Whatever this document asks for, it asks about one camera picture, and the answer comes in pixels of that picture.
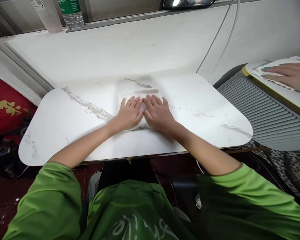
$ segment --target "white wire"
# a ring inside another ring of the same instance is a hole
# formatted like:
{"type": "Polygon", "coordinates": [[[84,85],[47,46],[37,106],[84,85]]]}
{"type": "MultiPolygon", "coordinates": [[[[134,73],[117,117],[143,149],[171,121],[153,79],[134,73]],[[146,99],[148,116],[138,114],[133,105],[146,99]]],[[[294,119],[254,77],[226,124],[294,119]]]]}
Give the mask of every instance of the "white wire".
{"type": "Polygon", "coordinates": [[[200,164],[199,164],[198,161],[196,161],[196,164],[197,164],[197,166],[199,167],[199,169],[201,170],[202,174],[204,174],[204,172],[202,171],[202,169],[201,169],[200,164]]]}
{"type": "Polygon", "coordinates": [[[223,55],[224,55],[224,53],[225,53],[225,50],[227,49],[227,47],[228,47],[228,45],[229,45],[229,43],[230,43],[230,40],[231,40],[233,31],[234,31],[234,28],[235,28],[235,25],[236,25],[237,17],[238,17],[238,15],[239,15],[240,3],[241,3],[241,0],[237,0],[236,14],[235,14],[233,26],[232,26],[232,29],[231,29],[231,32],[230,32],[230,35],[229,35],[229,39],[227,40],[227,43],[226,43],[226,45],[225,45],[225,47],[224,47],[224,49],[223,49],[223,52],[222,52],[222,54],[221,54],[221,57],[220,57],[219,60],[217,61],[216,65],[215,65],[215,67],[214,67],[214,70],[213,70],[213,72],[212,72],[212,74],[211,74],[211,76],[213,76],[214,71],[216,70],[216,67],[217,67],[217,65],[219,64],[220,59],[223,57],[223,55]]]}

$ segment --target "yellow pattern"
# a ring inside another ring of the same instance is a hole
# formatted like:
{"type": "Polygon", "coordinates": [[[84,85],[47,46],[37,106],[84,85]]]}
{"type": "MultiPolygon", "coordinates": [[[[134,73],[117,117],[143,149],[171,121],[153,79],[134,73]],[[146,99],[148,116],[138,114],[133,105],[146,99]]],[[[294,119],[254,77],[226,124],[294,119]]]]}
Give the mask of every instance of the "yellow pattern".
{"type": "Polygon", "coordinates": [[[6,100],[2,100],[0,101],[0,109],[6,109],[6,112],[8,114],[11,114],[11,117],[14,115],[19,115],[22,112],[19,111],[19,109],[21,108],[20,106],[16,106],[14,107],[15,102],[8,102],[6,100]]]}

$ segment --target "white marble table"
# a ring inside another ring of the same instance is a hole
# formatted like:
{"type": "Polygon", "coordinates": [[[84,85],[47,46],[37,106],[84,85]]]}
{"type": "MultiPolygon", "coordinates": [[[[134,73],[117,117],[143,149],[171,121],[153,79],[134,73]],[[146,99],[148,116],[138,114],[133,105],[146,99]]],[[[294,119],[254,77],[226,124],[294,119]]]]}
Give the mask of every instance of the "white marble table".
{"type": "MultiPolygon", "coordinates": [[[[60,149],[111,120],[118,112],[119,92],[141,88],[159,88],[175,119],[218,148],[243,145],[252,138],[249,121],[195,73],[118,78],[49,92],[20,143],[20,160],[29,166],[45,164],[60,149]]],[[[85,161],[185,151],[159,132],[125,131],[105,141],[85,161]]]]}

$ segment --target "hand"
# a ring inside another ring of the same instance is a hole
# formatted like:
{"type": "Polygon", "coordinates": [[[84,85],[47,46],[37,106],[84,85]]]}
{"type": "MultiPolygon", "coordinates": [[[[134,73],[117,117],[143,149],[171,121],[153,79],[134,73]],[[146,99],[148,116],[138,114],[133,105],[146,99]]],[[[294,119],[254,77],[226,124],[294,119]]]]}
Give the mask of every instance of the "hand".
{"type": "Polygon", "coordinates": [[[140,110],[143,100],[140,97],[131,97],[127,104],[124,98],[121,102],[120,110],[117,116],[109,123],[111,124],[111,129],[115,133],[119,133],[123,130],[129,130],[135,127],[143,117],[143,110],[140,110]]]}
{"type": "Polygon", "coordinates": [[[151,127],[159,130],[163,133],[167,133],[171,129],[172,125],[176,123],[170,110],[169,103],[165,98],[163,98],[163,103],[155,95],[147,95],[143,98],[146,104],[146,110],[144,111],[144,116],[151,127]]]}
{"type": "Polygon", "coordinates": [[[300,92],[300,63],[287,63],[280,66],[262,69],[263,72],[278,73],[283,76],[265,75],[266,79],[280,81],[300,92]]]}

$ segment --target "white panel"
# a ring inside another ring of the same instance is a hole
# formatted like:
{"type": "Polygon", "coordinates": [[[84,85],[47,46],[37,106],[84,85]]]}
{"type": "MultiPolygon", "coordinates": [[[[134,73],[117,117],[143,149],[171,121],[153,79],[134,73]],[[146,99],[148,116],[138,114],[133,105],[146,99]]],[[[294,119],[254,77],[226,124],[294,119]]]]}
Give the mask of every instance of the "white panel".
{"type": "MultiPolygon", "coordinates": [[[[233,19],[235,5],[227,18],[233,19]]],[[[209,79],[224,49],[229,24],[222,26],[198,74],[209,79]]],[[[300,0],[263,0],[241,3],[231,41],[209,83],[215,84],[231,68],[248,62],[300,55],[300,0]]]]}
{"type": "Polygon", "coordinates": [[[36,32],[5,39],[54,87],[73,81],[196,72],[228,6],[71,33],[36,32]]]}

